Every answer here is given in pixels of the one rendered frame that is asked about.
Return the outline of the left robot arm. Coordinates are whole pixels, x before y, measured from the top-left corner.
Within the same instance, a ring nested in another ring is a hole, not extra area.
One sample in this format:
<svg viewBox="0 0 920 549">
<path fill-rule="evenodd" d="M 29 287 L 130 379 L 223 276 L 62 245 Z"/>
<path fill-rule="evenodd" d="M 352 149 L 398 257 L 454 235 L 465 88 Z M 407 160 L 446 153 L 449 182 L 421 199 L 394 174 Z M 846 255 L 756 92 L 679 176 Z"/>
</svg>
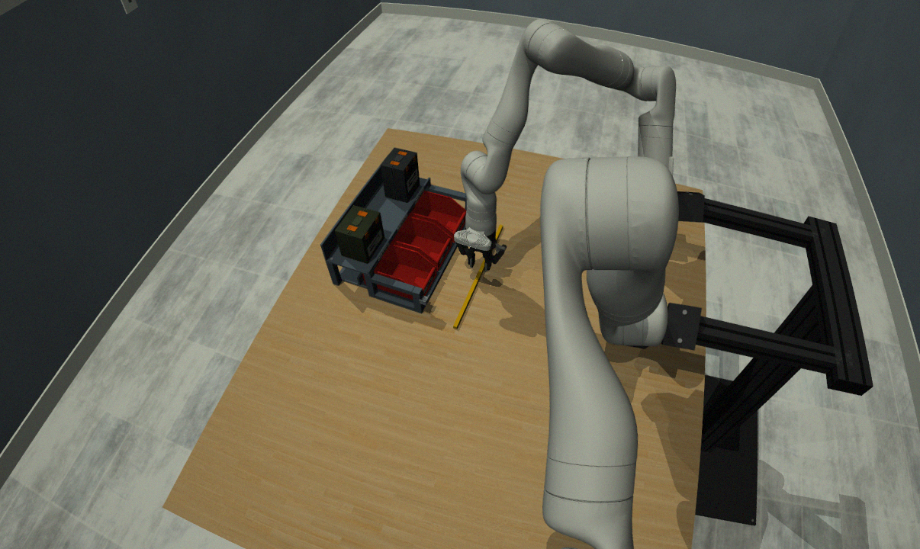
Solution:
<svg viewBox="0 0 920 549">
<path fill-rule="evenodd" d="M 634 549 L 638 432 L 626 390 L 587 316 L 582 272 L 604 340 L 660 345 L 677 220 L 675 178 L 657 159 L 560 159 L 544 177 L 550 413 L 542 514 L 551 529 L 595 549 Z"/>
</svg>

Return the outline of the yellow bar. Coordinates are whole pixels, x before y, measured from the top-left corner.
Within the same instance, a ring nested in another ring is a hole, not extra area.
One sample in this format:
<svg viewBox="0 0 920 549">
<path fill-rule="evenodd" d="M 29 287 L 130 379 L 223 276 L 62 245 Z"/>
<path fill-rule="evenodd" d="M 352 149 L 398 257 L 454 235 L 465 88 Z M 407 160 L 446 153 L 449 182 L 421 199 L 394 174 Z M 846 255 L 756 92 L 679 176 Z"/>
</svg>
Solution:
<svg viewBox="0 0 920 549">
<path fill-rule="evenodd" d="M 502 229 L 503 229 L 503 225 L 499 225 L 499 228 L 497 229 L 497 233 L 496 233 L 496 239 L 498 239 L 498 237 L 499 237 L 499 235 L 500 235 Z M 464 315 L 464 313 L 465 313 L 465 310 L 466 310 L 467 306 L 469 305 L 469 301 L 470 301 L 471 297 L 473 297 L 473 293 L 474 293 L 474 291 L 475 291 L 475 286 L 477 286 L 478 282 L 480 281 L 480 277 L 481 277 L 481 275 L 482 275 L 482 272 L 484 271 L 484 263 L 485 263 L 485 260 L 482 261 L 482 264 L 481 264 L 481 267 L 480 267 L 480 271 L 478 271 L 477 275 L 475 275 L 475 280 L 474 280 L 474 282 L 473 282 L 473 286 L 471 286 L 471 289 L 470 289 L 470 291 L 469 291 L 469 294 L 468 294 L 468 296 L 466 297 L 465 302 L 463 303 L 462 309 L 461 309 L 460 312 L 458 313 L 458 317 L 457 317 L 457 319 L 456 319 L 456 321 L 455 321 L 455 323 L 454 323 L 453 328 L 456 328 L 456 329 L 458 328 L 459 323 L 460 323 L 460 321 L 462 320 L 462 317 L 463 317 L 463 315 Z"/>
</svg>

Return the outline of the red open-front bin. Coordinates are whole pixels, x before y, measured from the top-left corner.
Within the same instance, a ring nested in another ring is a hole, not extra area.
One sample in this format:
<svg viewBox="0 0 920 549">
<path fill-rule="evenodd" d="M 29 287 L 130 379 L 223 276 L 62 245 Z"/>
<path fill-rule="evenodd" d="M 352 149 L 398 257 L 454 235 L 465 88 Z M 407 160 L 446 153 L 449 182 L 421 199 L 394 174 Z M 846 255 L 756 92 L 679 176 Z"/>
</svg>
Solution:
<svg viewBox="0 0 920 549">
<path fill-rule="evenodd" d="M 374 272 L 382 275 L 382 277 L 397 279 L 397 281 L 401 281 L 404 284 L 421 287 L 424 296 L 431 288 L 433 279 L 438 275 L 436 265 L 426 259 L 424 255 L 421 255 L 420 252 L 393 246 L 393 244 L 390 244 L 389 248 L 384 251 L 382 259 L 376 265 Z M 380 291 L 387 291 L 413 300 L 413 295 L 393 291 L 393 289 L 379 284 L 377 286 Z"/>
<path fill-rule="evenodd" d="M 409 216 L 407 221 L 402 223 L 400 232 L 397 232 L 394 240 L 391 240 L 391 244 L 420 252 L 436 265 L 437 271 L 452 246 L 451 236 L 445 230 L 440 229 L 436 223 Z"/>
<path fill-rule="evenodd" d="M 424 191 L 409 217 L 438 223 L 439 228 L 445 230 L 451 236 L 451 242 L 455 243 L 454 234 L 460 232 L 465 225 L 466 211 L 451 197 Z"/>
</svg>

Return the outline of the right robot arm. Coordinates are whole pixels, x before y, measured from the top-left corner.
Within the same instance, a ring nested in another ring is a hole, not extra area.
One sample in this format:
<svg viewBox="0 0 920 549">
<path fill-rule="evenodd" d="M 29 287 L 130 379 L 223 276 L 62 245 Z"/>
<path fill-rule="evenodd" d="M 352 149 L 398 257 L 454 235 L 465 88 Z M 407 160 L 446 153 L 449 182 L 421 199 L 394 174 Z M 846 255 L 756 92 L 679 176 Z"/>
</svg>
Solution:
<svg viewBox="0 0 920 549">
<path fill-rule="evenodd" d="M 504 184 L 513 146 L 529 116 L 529 88 L 537 66 L 547 72 L 585 78 L 642 101 L 656 101 L 649 112 L 639 117 L 638 156 L 661 161 L 673 176 L 673 69 L 635 67 L 626 53 L 604 45 L 594 47 L 555 22 L 541 18 L 531 22 L 520 39 L 504 93 L 482 136 L 487 154 L 470 152 L 462 161 L 466 230 L 454 234 L 456 243 L 482 251 L 491 249 L 487 236 L 497 226 L 495 192 Z"/>
</svg>

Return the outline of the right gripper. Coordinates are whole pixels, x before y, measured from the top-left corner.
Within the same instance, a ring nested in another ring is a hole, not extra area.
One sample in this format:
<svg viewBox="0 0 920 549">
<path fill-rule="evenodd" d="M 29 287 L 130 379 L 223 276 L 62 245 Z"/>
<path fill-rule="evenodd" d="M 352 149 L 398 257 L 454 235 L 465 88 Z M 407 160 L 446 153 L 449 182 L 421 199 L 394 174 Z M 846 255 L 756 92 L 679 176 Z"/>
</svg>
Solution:
<svg viewBox="0 0 920 549">
<path fill-rule="evenodd" d="M 504 255 L 507 246 L 499 246 L 499 244 L 497 244 L 496 230 L 494 233 L 489 234 L 489 236 L 487 237 L 488 239 L 492 241 L 491 249 L 489 249 L 489 251 L 482 251 L 480 249 L 472 248 L 472 247 L 469 248 L 467 246 L 463 246 L 462 244 L 456 243 L 460 253 L 468 256 L 468 263 L 471 268 L 473 268 L 473 265 L 475 264 L 474 251 L 482 253 L 482 258 L 484 258 L 485 260 L 484 271 L 487 271 L 487 270 L 489 271 L 489 268 L 491 268 L 491 263 L 497 264 L 497 262 L 500 260 L 502 255 Z M 495 255 L 492 255 L 492 249 L 494 248 L 496 248 L 497 253 Z"/>
</svg>

